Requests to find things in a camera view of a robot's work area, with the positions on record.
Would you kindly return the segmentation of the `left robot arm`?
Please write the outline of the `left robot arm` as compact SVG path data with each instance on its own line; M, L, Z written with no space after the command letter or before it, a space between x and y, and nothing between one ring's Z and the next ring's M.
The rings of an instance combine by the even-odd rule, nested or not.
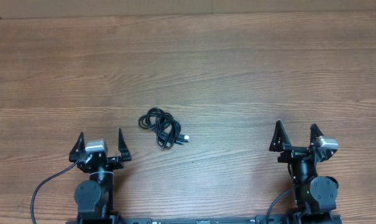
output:
M75 189L77 223L125 223L114 210L114 171L123 169L124 163L132 160L121 129L118 129L118 151L118 156L109 157L105 140L85 142L84 134L79 135L69 161L88 173L89 179Z

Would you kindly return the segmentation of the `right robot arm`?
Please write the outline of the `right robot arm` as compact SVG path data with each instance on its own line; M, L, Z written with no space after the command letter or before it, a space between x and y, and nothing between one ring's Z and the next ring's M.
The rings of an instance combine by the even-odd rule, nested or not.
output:
M269 146L278 152L279 163L286 163L293 187L279 195L269 206L265 222L281 223L341 223L339 215L333 215L339 183L334 177L319 176L318 163L330 159L339 148L337 140L327 138L317 124L310 127L309 146L293 146L280 120L275 123L274 134ZM271 217L274 206L284 196L294 193L296 208L285 215Z

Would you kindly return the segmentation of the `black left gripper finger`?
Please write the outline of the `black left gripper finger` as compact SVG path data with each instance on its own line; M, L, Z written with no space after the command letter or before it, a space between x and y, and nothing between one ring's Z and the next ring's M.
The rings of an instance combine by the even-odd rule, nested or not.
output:
M132 156L124 140L122 129L118 129L118 150L121 153L121 160L123 162L131 161Z
M72 150L69 153L69 161L76 162L84 150L85 150L85 137L84 137L84 133L81 132L78 137L78 140L76 141L75 145L73 146Z

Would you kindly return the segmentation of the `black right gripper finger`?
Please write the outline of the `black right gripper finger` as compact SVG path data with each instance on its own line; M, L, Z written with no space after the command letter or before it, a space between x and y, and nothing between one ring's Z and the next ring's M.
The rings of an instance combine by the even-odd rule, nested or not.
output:
M269 146L269 151L282 152L289 149L290 147L290 139L285 131L282 121L278 120L275 124L275 130Z
M316 123L310 127L310 143L313 146L320 146L322 137L324 136Z

